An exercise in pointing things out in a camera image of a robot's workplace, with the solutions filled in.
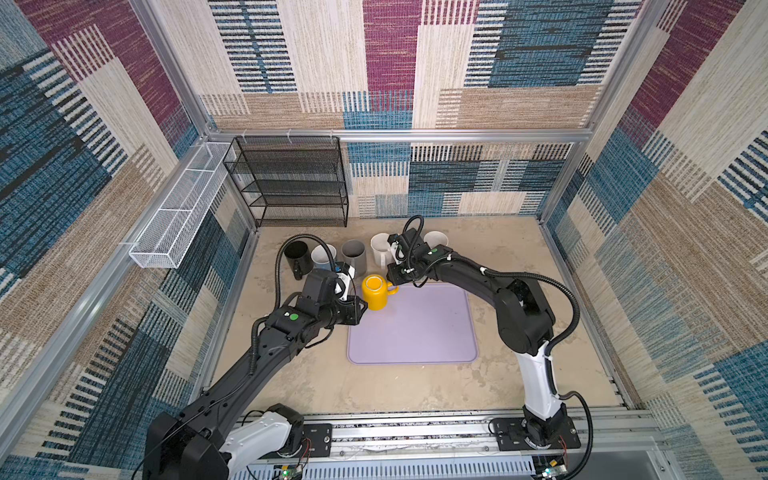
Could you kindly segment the light blue plain mug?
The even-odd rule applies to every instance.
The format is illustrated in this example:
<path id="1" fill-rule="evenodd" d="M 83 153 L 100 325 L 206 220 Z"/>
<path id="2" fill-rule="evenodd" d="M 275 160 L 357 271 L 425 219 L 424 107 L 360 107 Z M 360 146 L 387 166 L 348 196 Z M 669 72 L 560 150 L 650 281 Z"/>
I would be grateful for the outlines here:
<path id="1" fill-rule="evenodd" d="M 424 241 L 427 243 L 427 245 L 431 249 L 437 248 L 438 246 L 448 246 L 449 245 L 449 238 L 442 231 L 430 231 L 430 232 L 427 232 L 424 235 Z"/>

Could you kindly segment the white ceramic mug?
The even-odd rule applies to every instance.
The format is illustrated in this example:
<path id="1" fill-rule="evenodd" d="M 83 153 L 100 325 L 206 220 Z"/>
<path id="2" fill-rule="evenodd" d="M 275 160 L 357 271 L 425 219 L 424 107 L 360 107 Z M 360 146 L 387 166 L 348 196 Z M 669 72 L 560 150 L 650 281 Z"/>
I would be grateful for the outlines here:
<path id="1" fill-rule="evenodd" d="M 370 247 L 375 263 L 381 269 L 386 269 L 387 266 L 394 261 L 388 238 L 389 235 L 387 233 L 378 233 L 370 240 Z"/>

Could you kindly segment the blue floral dotted mug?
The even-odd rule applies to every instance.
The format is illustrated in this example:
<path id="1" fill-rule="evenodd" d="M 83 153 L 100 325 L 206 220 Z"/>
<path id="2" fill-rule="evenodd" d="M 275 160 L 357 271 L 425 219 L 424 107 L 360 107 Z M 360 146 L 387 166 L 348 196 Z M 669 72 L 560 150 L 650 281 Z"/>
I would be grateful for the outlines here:
<path id="1" fill-rule="evenodd" d="M 327 248 L 318 245 L 311 252 L 315 269 L 332 270 L 331 262 L 336 262 L 336 256 L 337 251 L 332 244 L 328 244 Z"/>

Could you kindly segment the black ceramic mug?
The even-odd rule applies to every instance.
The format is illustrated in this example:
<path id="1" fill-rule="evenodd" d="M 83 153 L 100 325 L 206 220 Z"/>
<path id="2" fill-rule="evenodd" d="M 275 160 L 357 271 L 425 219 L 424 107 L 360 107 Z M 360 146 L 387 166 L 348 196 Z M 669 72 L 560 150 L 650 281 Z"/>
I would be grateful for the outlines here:
<path id="1" fill-rule="evenodd" d="M 302 280 L 314 268 L 309 247 L 302 240 L 288 243 L 284 250 L 284 256 L 288 260 L 291 272 L 297 281 Z"/>

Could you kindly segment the yellow round mug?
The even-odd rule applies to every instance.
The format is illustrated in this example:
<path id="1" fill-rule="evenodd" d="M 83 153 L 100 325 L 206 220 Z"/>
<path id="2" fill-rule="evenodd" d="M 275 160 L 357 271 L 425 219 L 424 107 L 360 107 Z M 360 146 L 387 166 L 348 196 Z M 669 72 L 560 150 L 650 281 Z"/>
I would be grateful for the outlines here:
<path id="1" fill-rule="evenodd" d="M 391 295 L 399 291 L 399 287 L 388 281 L 384 276 L 371 274 L 362 282 L 363 299 L 372 311 L 380 311 L 387 306 Z"/>

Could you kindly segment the grey ceramic mug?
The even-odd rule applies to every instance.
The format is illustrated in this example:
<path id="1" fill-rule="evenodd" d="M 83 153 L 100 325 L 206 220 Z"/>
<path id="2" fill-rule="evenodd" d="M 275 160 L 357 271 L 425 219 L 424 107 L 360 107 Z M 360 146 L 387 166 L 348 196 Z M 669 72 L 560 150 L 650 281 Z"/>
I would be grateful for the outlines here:
<path id="1" fill-rule="evenodd" d="M 343 261 L 354 270 L 354 278 L 364 277 L 367 272 L 366 246 L 360 240 L 348 240 L 342 245 Z"/>

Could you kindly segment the lavender plastic tray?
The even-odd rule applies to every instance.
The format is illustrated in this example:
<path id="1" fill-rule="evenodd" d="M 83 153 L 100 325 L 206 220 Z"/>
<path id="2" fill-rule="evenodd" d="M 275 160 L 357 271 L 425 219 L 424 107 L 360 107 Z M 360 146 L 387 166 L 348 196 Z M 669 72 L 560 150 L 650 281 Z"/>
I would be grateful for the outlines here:
<path id="1" fill-rule="evenodd" d="M 348 330 L 356 365 L 458 364 L 478 357 L 468 294 L 453 285 L 402 286 L 387 306 Z"/>

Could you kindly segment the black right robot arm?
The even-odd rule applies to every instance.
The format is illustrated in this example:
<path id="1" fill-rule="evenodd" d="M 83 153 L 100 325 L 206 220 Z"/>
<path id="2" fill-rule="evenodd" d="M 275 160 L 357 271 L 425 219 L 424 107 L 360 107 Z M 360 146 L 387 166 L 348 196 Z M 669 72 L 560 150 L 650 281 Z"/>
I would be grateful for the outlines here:
<path id="1" fill-rule="evenodd" d="M 494 273 L 449 247 L 431 247 L 414 228 L 388 235 L 385 243 L 393 256 L 387 279 L 394 284 L 425 277 L 457 286 L 494 307 L 498 335 L 515 353 L 523 380 L 527 441 L 549 446 L 565 413 L 548 355 L 555 317 L 538 280 Z"/>

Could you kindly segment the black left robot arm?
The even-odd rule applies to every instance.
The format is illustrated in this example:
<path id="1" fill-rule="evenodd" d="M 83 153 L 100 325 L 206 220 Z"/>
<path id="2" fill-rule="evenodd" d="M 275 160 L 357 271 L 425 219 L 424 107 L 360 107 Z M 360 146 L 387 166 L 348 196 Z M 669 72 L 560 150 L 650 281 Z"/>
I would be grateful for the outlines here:
<path id="1" fill-rule="evenodd" d="M 315 269 L 301 291 L 257 320 L 248 349 L 218 381 L 179 413 L 152 421 L 135 475 L 228 479 L 266 455 L 291 457 L 300 451 L 304 417 L 290 407 L 275 404 L 248 425 L 237 422 L 281 368 L 322 343 L 321 333 L 359 324 L 368 305 L 356 291 L 354 273 L 347 264 Z"/>

